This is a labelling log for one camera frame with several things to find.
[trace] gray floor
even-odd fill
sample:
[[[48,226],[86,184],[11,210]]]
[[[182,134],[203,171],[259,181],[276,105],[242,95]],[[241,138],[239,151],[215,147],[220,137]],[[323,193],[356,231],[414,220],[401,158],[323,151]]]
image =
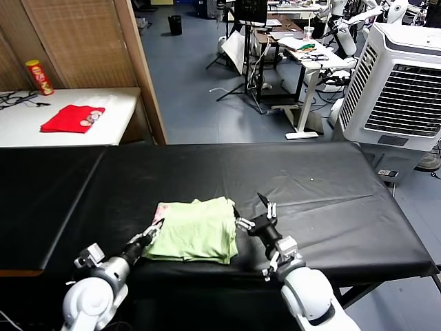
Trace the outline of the gray floor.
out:
[[[229,90],[243,78],[216,64],[205,70],[216,56],[225,26],[217,28],[215,21],[198,19],[192,12],[191,6],[174,6],[145,14],[153,26],[143,34],[143,46],[170,143],[296,143],[285,140],[292,129],[284,115],[260,115],[246,97],[216,102],[223,91],[210,89]],[[171,14],[183,16],[182,36],[170,36]],[[265,80],[276,90],[284,79],[292,91],[298,71],[293,63],[280,64],[277,71],[265,71]],[[323,104],[317,96],[316,101]],[[317,112],[326,117],[329,106]],[[325,119],[323,123],[325,135],[311,143],[329,139],[331,128]],[[396,188],[396,200],[435,262],[441,263],[441,181],[413,172]],[[430,278],[385,283],[347,310],[362,330],[375,331],[439,330],[439,311],[441,294]]]

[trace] wooden wall panel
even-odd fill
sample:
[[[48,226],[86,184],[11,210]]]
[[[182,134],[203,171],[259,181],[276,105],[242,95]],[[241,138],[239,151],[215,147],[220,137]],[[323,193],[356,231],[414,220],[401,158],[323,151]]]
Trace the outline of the wooden wall panel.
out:
[[[17,57],[17,62],[23,68],[25,68],[26,61],[38,59],[52,86],[64,87],[20,1],[1,0],[0,27]],[[39,88],[30,74],[28,75],[34,87]]]
[[[30,80],[0,30],[0,91],[29,90]]]
[[[124,34],[127,51],[141,88],[141,96],[145,104],[146,115],[152,129],[155,140],[159,144],[166,144],[167,137],[163,125],[161,112],[159,111],[158,100],[153,88],[150,70],[145,59],[143,45],[139,37],[138,28],[136,26],[135,16],[133,13],[130,0],[114,0],[116,11],[119,16],[121,28]]]
[[[67,88],[136,86],[111,0],[22,0]]]

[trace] pringles can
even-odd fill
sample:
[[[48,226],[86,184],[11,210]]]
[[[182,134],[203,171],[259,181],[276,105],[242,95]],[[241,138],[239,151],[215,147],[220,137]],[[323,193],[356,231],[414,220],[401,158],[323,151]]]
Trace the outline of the pringles can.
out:
[[[41,67],[39,60],[29,60],[26,62],[30,73],[34,77],[35,81],[39,84],[42,95],[49,95],[54,92],[54,89],[50,85],[49,78],[46,76],[43,68]]]

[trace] folded green towel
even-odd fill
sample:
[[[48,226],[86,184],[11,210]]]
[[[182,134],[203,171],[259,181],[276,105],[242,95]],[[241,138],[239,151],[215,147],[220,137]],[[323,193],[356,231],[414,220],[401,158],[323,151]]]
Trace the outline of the folded green towel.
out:
[[[220,197],[192,203],[160,203],[155,220],[164,218],[158,238],[144,257],[168,261],[229,264],[238,254],[234,202]]]

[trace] black table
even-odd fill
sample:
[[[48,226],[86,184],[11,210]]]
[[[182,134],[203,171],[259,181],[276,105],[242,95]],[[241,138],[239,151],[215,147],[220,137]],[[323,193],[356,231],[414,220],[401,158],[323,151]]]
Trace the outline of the black table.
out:
[[[150,224],[158,202],[225,195],[252,218],[264,212],[257,192],[278,203],[278,230],[297,240],[308,266],[322,270],[335,289],[354,286],[340,298],[344,306],[382,282],[438,272],[355,145],[279,143],[109,148],[46,274],[66,277],[79,251],[94,242],[107,255],[118,252]],[[143,260],[129,286],[140,297],[183,286],[271,287],[259,275],[267,265],[260,242],[238,232],[237,243],[240,253],[229,266]]]
[[[0,149],[0,277],[45,270],[104,150]]]

